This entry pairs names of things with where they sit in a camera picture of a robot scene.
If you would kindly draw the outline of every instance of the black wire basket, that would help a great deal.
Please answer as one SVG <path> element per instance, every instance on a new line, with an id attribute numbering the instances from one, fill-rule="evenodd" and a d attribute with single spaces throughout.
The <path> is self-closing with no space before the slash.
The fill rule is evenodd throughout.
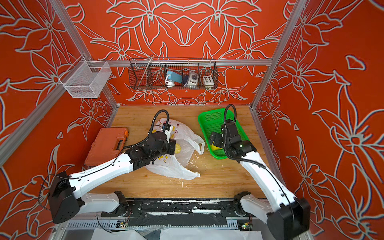
<path id="1" fill-rule="evenodd" d="M 218 84 L 215 59 L 200 58 L 131 58 L 129 59 L 129 85 L 133 89 L 166 89 L 168 71 L 175 72 L 186 80 L 190 72 L 198 75 L 196 86 L 174 82 L 168 89 L 215 89 Z M 204 84 L 204 77 L 211 76 L 213 85 Z"/>

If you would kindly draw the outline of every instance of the orange toolbox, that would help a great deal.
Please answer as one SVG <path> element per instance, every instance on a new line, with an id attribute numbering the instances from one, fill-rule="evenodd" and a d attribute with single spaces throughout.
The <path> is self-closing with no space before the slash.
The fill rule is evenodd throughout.
<path id="1" fill-rule="evenodd" d="M 102 128 L 85 159 L 85 165 L 97 166 L 118 156 L 128 138 L 125 127 Z"/>

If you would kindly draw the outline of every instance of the wooden table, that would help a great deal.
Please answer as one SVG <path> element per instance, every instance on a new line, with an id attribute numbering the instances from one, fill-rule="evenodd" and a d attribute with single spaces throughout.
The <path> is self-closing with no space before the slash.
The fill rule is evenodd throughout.
<path id="1" fill-rule="evenodd" d="M 112 127 L 127 127 L 129 137 L 126 145 L 134 144 L 147 136 L 155 113 L 160 109 L 166 109 L 171 119 L 186 124 L 204 139 L 197 117 L 204 111 L 220 107 L 222 106 L 121 106 Z M 236 110 L 239 123 L 268 165 L 249 107 L 237 106 Z M 163 117 L 165 114 L 162 113 L 158 120 Z M 260 187 L 240 164 L 234 160 L 213 158 L 207 147 L 202 155 L 195 151 L 186 168 L 199 172 L 201 177 L 193 180 L 168 178 L 142 167 L 116 177 L 93 189 L 92 192 L 107 194 L 119 190 L 125 197 L 143 198 L 232 198 L 247 190 L 257 198 L 265 198 Z"/>

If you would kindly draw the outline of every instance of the plastic bag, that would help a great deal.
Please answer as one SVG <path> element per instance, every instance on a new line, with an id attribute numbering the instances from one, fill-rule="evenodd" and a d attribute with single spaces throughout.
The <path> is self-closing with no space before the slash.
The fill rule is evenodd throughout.
<path id="1" fill-rule="evenodd" d="M 161 230 L 160 240 L 263 240 L 261 232 L 201 229 L 201 228 L 168 228 Z"/>
<path id="2" fill-rule="evenodd" d="M 141 236 L 138 232 L 134 230 L 127 231 L 119 231 L 109 233 L 104 231 L 101 228 L 95 228 L 91 240 L 120 240 L 120 239 L 128 239 L 128 240 L 146 240 L 143 236 Z"/>
<path id="3" fill-rule="evenodd" d="M 162 131 L 161 126 L 166 122 L 166 118 L 160 119 L 153 128 L 153 132 Z M 174 129 L 171 131 L 170 138 L 176 139 L 176 143 L 180 145 L 180 153 L 159 157 L 155 160 L 155 164 L 146 166 L 148 170 L 153 173 L 160 174 L 166 177 L 175 177 L 179 179 L 192 180 L 195 177 L 200 177 L 197 172 L 192 172 L 185 168 L 192 157 L 193 152 L 196 150 L 199 154 L 204 153 L 205 141 L 187 127 L 184 123 L 176 120 L 169 120 Z"/>

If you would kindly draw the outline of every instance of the green plastic basket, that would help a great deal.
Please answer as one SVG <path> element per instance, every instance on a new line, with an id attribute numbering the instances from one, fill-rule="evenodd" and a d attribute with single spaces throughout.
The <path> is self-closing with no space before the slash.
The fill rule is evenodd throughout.
<path id="1" fill-rule="evenodd" d="M 211 145 L 209 145 L 209 137 L 212 132 L 221 133 L 221 125 L 224 121 L 224 110 L 225 108 L 215 109 L 207 112 L 200 113 L 198 116 L 198 121 L 203 131 L 205 142 L 207 143 L 208 150 L 212 154 L 212 156 L 216 159 L 226 159 L 227 156 L 223 149 L 218 149 L 213 151 L 211 149 Z M 227 119 L 233 120 L 235 115 L 230 110 L 227 111 Z M 243 128 L 240 123 L 236 120 L 237 131 L 239 132 L 241 139 L 243 141 L 249 140 L 247 135 L 245 134 Z"/>

